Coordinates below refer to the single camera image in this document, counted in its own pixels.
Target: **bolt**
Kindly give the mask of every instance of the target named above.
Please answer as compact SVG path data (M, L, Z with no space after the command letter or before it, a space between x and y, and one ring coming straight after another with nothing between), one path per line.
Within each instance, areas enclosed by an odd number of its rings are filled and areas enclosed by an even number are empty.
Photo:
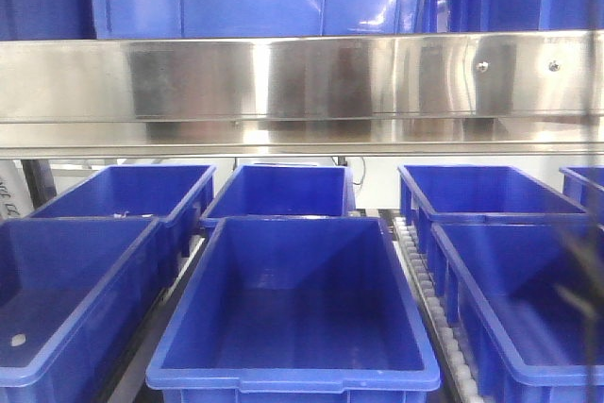
M477 63L476 69L480 73L486 73L487 70L489 69L489 62L488 61L482 61L481 63Z
M549 62L549 71L556 72L560 71L560 64L556 60L552 60Z

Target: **stainless steel panel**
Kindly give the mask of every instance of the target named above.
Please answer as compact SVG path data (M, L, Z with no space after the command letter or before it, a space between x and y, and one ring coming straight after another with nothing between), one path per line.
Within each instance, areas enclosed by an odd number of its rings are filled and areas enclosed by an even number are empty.
M0 42L0 158L600 153L603 37Z
M0 122L567 115L589 96L589 42L582 31L1 42Z

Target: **storage rack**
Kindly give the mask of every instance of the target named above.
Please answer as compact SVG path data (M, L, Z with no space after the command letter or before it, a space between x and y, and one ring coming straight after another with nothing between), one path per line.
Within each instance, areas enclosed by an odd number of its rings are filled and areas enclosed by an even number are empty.
M0 42L0 158L602 154L603 37ZM448 388L477 403L446 354L429 281L412 266L412 232L393 226ZM136 398L145 339L169 318L195 250L109 401Z

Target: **white wall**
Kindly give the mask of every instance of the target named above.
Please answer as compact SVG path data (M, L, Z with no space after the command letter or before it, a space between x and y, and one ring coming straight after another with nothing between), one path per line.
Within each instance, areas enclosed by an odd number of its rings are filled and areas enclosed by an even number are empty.
M356 182L361 181L363 165L361 158L348 158ZM469 163L484 165L513 165L527 173L541 179L558 191L562 190L562 174L558 171L566 165L585 165L588 160L585 156L429 156L429 157L368 157L364 158L366 175L362 186L355 186L358 208L385 208L396 209L399 204L399 176L396 170L401 164L450 164ZM317 165L333 165L331 157L291 157L291 158L239 158L238 164L251 162L277 162L277 163L312 163ZM214 187L216 192L227 181L231 174L234 158L174 158L162 162L188 162L215 164L217 169L214 174ZM604 158L598 158L597 163L604 164ZM81 176L67 176L65 172L55 176L58 192L76 184Z

